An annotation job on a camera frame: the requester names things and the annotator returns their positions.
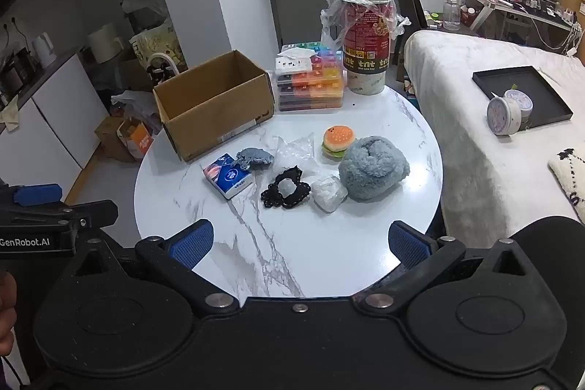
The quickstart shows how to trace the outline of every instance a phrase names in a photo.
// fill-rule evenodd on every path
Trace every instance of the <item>round marble table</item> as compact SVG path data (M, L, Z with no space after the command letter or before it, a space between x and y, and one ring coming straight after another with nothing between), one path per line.
M145 238L169 238L206 218L214 226L211 251L194 271L237 296L348 296L378 281L399 261L388 249L394 220L426 231L443 183L441 152L422 115L388 87L375 96L345 91L343 108L275 114L255 129L221 144L191 163L182 162L164 130L144 158L134 194L136 223ZM327 128L345 124L356 136L384 136L410 163L411 173L388 193L359 202L347 198L332 214L310 200L292 210L265 209L260 194L274 179L255 172L255 183L225 200L203 169L222 154L246 147L270 149L274 136L287 142L315 135L318 175L336 174L338 163L321 153Z

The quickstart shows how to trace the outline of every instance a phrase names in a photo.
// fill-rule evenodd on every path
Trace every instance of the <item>tnt can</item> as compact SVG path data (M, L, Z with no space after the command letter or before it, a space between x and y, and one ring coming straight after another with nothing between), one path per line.
M390 55L386 19L393 14L391 0L346 2L345 22L352 27L343 43L343 66L348 71L347 86L355 93L376 94L384 89Z

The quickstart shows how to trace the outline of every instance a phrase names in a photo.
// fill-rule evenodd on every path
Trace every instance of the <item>blue gripper pad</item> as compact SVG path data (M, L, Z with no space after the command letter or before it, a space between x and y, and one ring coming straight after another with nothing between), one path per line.
M437 250L437 242L402 221L395 221L388 230L390 251L406 269L412 269Z
M209 220L198 220L167 240L169 256L188 269L193 269L214 244L214 226Z
M12 200L22 207L43 205L58 202L63 197L63 191L58 184L29 185L19 187Z

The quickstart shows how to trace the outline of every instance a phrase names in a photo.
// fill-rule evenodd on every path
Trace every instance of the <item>black chair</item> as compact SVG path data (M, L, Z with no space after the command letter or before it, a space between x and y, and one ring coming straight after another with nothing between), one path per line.
M420 0L397 0L400 7L400 14L403 17L408 17L411 21L409 26L404 27L403 35L396 38L396 46L394 48L393 64L399 64L399 53L403 44L409 39L411 35L419 30L428 29L426 23L425 12L422 8Z

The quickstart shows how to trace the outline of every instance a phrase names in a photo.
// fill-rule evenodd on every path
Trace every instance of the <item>black lace scrunchie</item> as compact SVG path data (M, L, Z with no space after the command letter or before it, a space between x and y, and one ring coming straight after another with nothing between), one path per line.
M305 200L311 192L311 186L306 182L301 182L301 175L302 171L297 166L277 175L274 182L260 195L264 207L270 209L270 207L282 206L285 209L292 209ZM288 197L283 197L279 191L279 183L285 179L291 179L297 186L296 190Z

